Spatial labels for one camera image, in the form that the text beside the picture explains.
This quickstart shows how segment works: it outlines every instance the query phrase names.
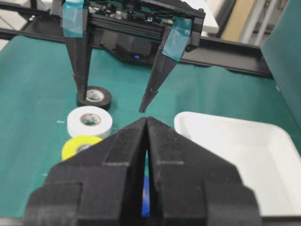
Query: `blue electrical tape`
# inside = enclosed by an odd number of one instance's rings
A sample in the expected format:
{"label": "blue electrical tape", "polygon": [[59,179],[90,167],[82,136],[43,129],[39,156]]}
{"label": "blue electrical tape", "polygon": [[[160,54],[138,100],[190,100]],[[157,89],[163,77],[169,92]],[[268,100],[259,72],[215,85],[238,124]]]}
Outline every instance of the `blue electrical tape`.
{"label": "blue electrical tape", "polygon": [[83,37],[83,5],[84,0],[66,0],[63,5],[64,37]]}
{"label": "blue electrical tape", "polygon": [[191,29],[192,20],[175,16],[173,28],[162,53],[179,62],[190,38]]}
{"label": "blue electrical tape", "polygon": [[151,210],[150,203],[150,179],[148,176],[144,176],[144,188],[143,188],[143,205],[142,205],[142,216],[149,217]]}

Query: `black electrical tape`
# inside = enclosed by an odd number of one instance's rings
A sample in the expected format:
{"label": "black electrical tape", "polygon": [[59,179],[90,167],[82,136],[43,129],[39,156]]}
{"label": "black electrical tape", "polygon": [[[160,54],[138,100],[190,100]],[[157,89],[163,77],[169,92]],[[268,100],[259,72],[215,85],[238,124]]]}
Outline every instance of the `black electrical tape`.
{"label": "black electrical tape", "polygon": [[111,101],[112,101],[112,95],[111,93],[102,88],[102,87],[98,87],[98,86],[89,86],[87,88],[87,94],[89,93],[90,90],[95,90],[95,93],[97,94],[97,92],[101,92],[103,94],[103,98],[100,99],[100,101],[97,101],[97,99],[95,100],[91,100],[89,99],[88,95],[86,99],[83,99],[83,97],[80,97],[77,94],[77,105],[80,106],[95,106],[95,107],[100,107],[103,108],[104,110],[109,110],[110,106],[111,106]]}

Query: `green cutting mat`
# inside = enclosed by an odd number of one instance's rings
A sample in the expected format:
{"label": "green cutting mat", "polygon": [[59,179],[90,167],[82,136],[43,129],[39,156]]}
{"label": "green cutting mat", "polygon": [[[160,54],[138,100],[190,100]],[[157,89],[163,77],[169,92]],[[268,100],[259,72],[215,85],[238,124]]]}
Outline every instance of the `green cutting mat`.
{"label": "green cutting mat", "polygon": [[[173,126],[177,113],[193,111],[276,124],[301,150],[301,133],[273,80],[179,64],[141,114],[150,72],[93,51],[89,84],[112,93],[113,131],[149,115]],[[22,217],[30,193],[60,161],[75,96],[63,44],[17,36],[0,52],[0,217]]]}

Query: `white electrical tape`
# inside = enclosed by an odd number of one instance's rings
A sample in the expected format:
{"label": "white electrical tape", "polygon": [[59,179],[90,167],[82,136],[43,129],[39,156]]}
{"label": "white electrical tape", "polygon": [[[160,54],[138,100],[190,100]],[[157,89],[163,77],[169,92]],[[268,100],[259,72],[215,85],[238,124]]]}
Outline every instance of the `white electrical tape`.
{"label": "white electrical tape", "polygon": [[71,137],[97,136],[105,139],[111,134],[112,124],[110,114],[94,106],[76,108],[67,118],[68,133]]}

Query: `cable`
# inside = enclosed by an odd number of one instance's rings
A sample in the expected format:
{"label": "cable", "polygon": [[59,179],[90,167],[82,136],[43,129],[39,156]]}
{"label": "cable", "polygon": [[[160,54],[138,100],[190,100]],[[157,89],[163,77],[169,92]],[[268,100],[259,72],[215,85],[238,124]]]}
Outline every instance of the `cable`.
{"label": "cable", "polygon": [[12,25],[10,25],[10,23],[7,22],[2,16],[0,16],[0,19],[1,19],[5,24],[7,24],[11,29],[15,30],[15,28],[14,28]]}

